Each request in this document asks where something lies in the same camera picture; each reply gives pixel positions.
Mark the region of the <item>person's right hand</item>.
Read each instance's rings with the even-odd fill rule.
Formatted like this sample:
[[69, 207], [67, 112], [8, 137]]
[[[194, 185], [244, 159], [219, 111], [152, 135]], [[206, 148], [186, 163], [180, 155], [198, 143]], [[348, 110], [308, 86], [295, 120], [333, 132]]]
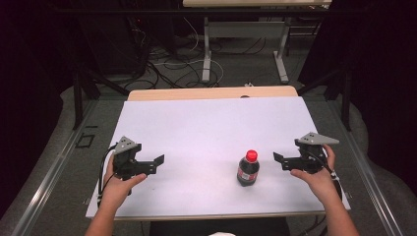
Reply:
[[315, 174], [309, 174], [298, 169], [290, 171], [292, 176], [299, 178], [308, 184], [313, 194], [323, 205], [340, 200], [340, 196], [330, 175], [330, 173], [334, 170], [335, 154], [328, 145], [324, 145], [324, 149], [328, 155], [329, 170], [322, 169]]

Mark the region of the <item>black metal stand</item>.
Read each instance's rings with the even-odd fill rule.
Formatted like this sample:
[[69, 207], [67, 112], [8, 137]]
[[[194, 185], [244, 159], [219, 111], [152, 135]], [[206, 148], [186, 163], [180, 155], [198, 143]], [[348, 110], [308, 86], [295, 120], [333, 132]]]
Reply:
[[351, 131], [350, 127], [350, 98], [351, 98], [351, 84], [352, 71], [346, 68], [334, 69], [319, 77], [312, 83], [303, 86], [297, 90], [299, 95], [303, 95], [311, 89], [327, 84], [324, 97], [325, 100], [336, 100], [339, 95], [342, 96], [340, 108], [340, 120], [347, 131]]
[[128, 95], [130, 93], [125, 88], [121, 88], [92, 69], [84, 65], [78, 65], [73, 73], [73, 95], [75, 104], [74, 130], [78, 129], [84, 120], [83, 93], [85, 93], [89, 99], [99, 99], [100, 97], [100, 91], [98, 90], [96, 83], [103, 84], [122, 95]]

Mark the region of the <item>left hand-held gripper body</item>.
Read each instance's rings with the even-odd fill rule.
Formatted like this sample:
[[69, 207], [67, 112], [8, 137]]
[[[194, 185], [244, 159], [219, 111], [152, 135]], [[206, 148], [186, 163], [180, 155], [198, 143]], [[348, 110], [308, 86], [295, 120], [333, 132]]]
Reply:
[[113, 172], [123, 181], [139, 174], [148, 175], [147, 167], [136, 160], [136, 153], [142, 150], [142, 145], [123, 136], [116, 145], [113, 153]]

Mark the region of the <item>person's left hand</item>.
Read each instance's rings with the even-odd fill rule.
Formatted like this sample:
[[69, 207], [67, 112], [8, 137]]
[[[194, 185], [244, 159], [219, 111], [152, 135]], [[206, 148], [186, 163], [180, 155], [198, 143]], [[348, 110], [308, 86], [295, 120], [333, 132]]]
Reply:
[[139, 174], [128, 180], [121, 180], [114, 174], [113, 156], [110, 156], [104, 175], [105, 187], [102, 192], [98, 210], [116, 212], [126, 200], [130, 190], [143, 182], [146, 178], [146, 174]]

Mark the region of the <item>person's dark clothing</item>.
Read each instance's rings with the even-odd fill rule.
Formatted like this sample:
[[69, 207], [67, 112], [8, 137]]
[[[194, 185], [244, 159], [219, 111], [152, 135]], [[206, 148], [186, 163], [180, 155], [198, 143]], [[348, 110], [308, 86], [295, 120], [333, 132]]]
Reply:
[[285, 217], [153, 221], [149, 236], [290, 236]]

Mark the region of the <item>dark cola bottle red label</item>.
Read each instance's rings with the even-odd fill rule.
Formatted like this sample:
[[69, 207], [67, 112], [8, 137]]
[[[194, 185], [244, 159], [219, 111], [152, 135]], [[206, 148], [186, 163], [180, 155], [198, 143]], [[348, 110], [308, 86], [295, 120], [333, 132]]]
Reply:
[[258, 173], [260, 170], [260, 164], [257, 161], [249, 161], [246, 157], [243, 157], [239, 161], [237, 170], [237, 180], [241, 186], [247, 187], [255, 184]]

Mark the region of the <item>black equipment cabinet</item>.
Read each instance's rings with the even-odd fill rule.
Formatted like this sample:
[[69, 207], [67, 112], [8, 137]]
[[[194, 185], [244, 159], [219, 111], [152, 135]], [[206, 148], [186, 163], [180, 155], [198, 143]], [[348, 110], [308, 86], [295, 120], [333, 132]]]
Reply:
[[82, 17], [79, 22], [105, 76], [140, 77], [149, 57], [149, 37], [130, 17]]

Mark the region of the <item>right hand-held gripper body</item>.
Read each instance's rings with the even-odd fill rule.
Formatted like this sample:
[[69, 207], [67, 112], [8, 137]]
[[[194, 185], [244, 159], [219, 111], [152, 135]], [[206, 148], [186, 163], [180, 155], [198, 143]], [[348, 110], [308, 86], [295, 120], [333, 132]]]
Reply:
[[302, 138], [295, 140], [300, 156], [295, 158], [292, 169], [306, 171], [314, 174], [323, 168], [328, 168], [328, 156], [324, 153], [324, 145], [337, 145], [339, 140], [317, 133], [308, 133]]

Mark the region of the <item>dark curtain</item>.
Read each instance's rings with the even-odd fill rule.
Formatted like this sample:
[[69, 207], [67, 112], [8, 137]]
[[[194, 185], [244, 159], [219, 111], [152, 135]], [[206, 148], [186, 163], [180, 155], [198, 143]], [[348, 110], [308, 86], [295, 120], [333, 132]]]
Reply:
[[25, 185], [71, 85], [42, 0], [0, 0], [0, 218]]
[[358, 41], [351, 102], [368, 129], [368, 156], [417, 195], [417, 0], [332, 0], [330, 8], [369, 14], [324, 19], [298, 81], [341, 66]]

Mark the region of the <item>black horizontal bar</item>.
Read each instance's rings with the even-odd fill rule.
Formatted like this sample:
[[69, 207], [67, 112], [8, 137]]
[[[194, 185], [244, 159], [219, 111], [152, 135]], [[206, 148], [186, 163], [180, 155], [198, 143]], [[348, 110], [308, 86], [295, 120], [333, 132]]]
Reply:
[[296, 16], [296, 15], [326, 15], [328, 10], [312, 11], [312, 10], [285, 10], [285, 9], [204, 9], [204, 8], [187, 8], [180, 10], [89, 10], [89, 9], [59, 9], [52, 8], [59, 14], [78, 14], [78, 15], [144, 15], [144, 16], [217, 16], [217, 15], [266, 15], [266, 16]]

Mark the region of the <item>white desk with metal legs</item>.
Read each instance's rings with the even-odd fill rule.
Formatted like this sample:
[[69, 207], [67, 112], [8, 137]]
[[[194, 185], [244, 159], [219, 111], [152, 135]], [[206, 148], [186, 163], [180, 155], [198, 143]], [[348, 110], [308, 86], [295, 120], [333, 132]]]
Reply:
[[[183, 6], [192, 10], [311, 10], [313, 7], [327, 7], [332, 0], [183, 0]], [[291, 17], [283, 17], [281, 21], [213, 21], [204, 17], [205, 58], [202, 81], [210, 79], [210, 68], [213, 60], [209, 47], [212, 38], [278, 38], [279, 47], [273, 52], [279, 80], [287, 85], [289, 79], [282, 55], [289, 36]]]

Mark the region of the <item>grey floor rail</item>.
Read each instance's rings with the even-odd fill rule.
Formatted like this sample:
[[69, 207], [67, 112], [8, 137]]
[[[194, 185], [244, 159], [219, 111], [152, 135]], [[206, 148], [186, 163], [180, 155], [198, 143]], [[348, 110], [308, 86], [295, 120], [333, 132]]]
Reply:
[[347, 130], [346, 125], [342, 122], [338, 103], [336, 101], [329, 101], [328, 107], [341, 132], [343, 144], [350, 150], [349, 156], [355, 165], [356, 172], [358, 173], [362, 185], [366, 189], [366, 196], [371, 201], [371, 206], [377, 213], [378, 219], [385, 229], [385, 233], [387, 236], [404, 236], [401, 227], [393, 215], [393, 211], [388, 205], [387, 198], [380, 185], [377, 183], [376, 175], [373, 172], [369, 161], [356, 143], [352, 133]]
[[2, 218], [4, 223], [10, 222], [8, 236], [30, 234], [75, 148], [76, 141], [82, 135], [83, 125], [93, 113], [96, 104], [96, 100], [86, 101], [86, 107], [82, 109], [84, 117], [81, 124], [73, 129], [75, 105], [71, 101], [64, 102], [64, 110], [46, 148], [29, 179], [8, 208], [6, 216]]

